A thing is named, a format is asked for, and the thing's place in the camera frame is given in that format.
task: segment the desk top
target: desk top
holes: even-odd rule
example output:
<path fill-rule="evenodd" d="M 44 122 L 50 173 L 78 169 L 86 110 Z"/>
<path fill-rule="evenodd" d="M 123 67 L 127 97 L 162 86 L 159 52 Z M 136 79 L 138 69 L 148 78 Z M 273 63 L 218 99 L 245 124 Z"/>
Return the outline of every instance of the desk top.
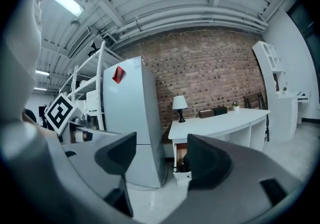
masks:
<path fill-rule="evenodd" d="M 245 126 L 269 114 L 269 110 L 240 108 L 226 114 L 207 118 L 189 118 L 185 122 L 173 121 L 169 132 L 169 140 L 179 140 L 188 134 L 211 135 Z"/>

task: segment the label on refrigerator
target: label on refrigerator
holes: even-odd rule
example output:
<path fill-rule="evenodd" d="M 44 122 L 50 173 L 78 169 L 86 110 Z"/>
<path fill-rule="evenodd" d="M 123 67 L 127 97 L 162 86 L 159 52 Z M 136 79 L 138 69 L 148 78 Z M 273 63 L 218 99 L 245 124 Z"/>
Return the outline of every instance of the label on refrigerator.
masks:
<path fill-rule="evenodd" d="M 134 58 L 134 67 L 141 67 L 141 57 Z"/>

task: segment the white shirt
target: white shirt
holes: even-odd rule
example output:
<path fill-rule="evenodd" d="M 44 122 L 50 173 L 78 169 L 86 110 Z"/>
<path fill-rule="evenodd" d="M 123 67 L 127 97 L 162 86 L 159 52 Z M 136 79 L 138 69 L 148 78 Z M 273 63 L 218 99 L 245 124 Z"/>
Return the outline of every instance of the white shirt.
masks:
<path fill-rule="evenodd" d="M 37 85 L 41 50 L 41 9 L 37 0 L 21 0 L 4 30 L 0 48 L 0 120 L 21 120 Z"/>

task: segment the fluorescent light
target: fluorescent light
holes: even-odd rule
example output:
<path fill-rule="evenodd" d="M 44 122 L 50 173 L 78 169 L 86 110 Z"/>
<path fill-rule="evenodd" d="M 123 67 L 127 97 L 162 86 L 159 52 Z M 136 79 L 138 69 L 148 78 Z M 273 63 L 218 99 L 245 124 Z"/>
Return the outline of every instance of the fluorescent light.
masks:
<path fill-rule="evenodd" d="M 50 75 L 48 72 L 44 72 L 44 71 L 40 71 L 40 70 L 36 70 L 35 72 L 37 74 L 40 74 L 40 75 L 45 75 L 45 76 L 49 76 Z"/>
<path fill-rule="evenodd" d="M 46 88 L 38 88 L 38 87 L 34 87 L 33 89 L 37 91 L 44 91 L 44 92 L 47 90 Z"/>
<path fill-rule="evenodd" d="M 79 17 L 84 9 L 75 0 L 55 0 L 57 3 L 66 8 L 74 16 Z"/>

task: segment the potted plant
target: potted plant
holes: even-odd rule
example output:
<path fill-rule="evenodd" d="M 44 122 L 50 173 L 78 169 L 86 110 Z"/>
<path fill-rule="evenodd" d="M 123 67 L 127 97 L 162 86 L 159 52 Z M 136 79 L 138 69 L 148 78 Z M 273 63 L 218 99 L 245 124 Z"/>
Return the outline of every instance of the potted plant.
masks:
<path fill-rule="evenodd" d="M 236 111 L 236 112 L 239 111 L 240 106 L 239 106 L 239 103 L 238 103 L 237 101 L 234 101 L 234 102 L 232 103 L 232 106 L 233 106 L 233 110 L 234 110 L 234 111 Z"/>

